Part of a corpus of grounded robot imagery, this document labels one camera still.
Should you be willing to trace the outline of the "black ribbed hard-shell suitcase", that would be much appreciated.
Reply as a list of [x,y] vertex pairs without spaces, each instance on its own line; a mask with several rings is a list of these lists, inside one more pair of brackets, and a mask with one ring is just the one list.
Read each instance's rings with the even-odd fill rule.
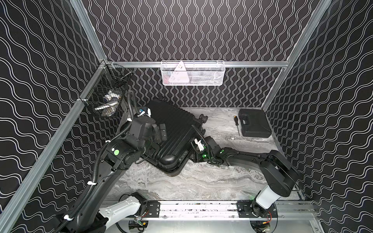
[[177,176],[193,154],[191,142],[199,137],[193,126],[203,135],[206,132],[203,124],[208,116],[201,114],[196,118],[194,114],[158,99],[150,101],[146,107],[151,110],[151,118],[157,125],[165,124],[167,140],[152,142],[142,158],[168,176]]

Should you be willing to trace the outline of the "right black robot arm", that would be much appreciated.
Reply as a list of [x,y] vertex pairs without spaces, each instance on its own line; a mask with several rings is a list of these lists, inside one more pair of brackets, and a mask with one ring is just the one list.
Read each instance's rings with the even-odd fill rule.
[[289,197],[299,178],[296,168],[277,150],[253,153],[221,148],[210,136],[196,138],[191,146],[194,150],[191,160],[194,163],[236,166],[263,174],[267,185],[254,198],[253,209],[268,210],[281,197]]

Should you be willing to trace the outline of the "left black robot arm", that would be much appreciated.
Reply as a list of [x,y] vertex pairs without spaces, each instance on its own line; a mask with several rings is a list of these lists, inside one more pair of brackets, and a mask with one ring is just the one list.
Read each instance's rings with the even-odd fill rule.
[[59,215],[55,233],[103,233],[126,216],[139,212],[141,202],[134,196],[118,202],[109,210],[100,207],[117,180],[144,154],[159,151],[167,139],[164,124],[157,125],[149,108],[131,115],[128,123],[99,151],[93,166],[92,179],[73,208]]

